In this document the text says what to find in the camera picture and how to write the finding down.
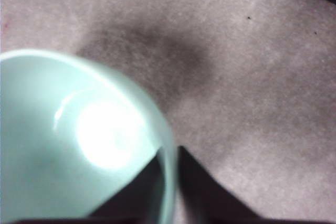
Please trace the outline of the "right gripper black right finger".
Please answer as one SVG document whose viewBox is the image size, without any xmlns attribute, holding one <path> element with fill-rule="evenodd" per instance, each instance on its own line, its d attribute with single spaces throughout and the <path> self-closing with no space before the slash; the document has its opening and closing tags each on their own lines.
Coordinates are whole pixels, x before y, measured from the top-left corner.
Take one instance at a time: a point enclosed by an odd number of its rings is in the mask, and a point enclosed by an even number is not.
<svg viewBox="0 0 336 224">
<path fill-rule="evenodd" d="M 184 145 L 177 147 L 178 185 L 191 223 L 335 223 L 329 219 L 271 218 L 218 182 Z"/>
</svg>

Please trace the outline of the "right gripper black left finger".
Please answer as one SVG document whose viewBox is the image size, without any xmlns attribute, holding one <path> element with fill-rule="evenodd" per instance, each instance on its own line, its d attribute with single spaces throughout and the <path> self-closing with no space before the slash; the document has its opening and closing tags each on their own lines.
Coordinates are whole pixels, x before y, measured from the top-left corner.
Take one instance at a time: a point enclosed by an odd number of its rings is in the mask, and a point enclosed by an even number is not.
<svg viewBox="0 0 336 224">
<path fill-rule="evenodd" d="M 158 223 L 164 191 L 156 154 L 116 195 L 83 218 L 22 219 L 16 223 Z"/>
</svg>

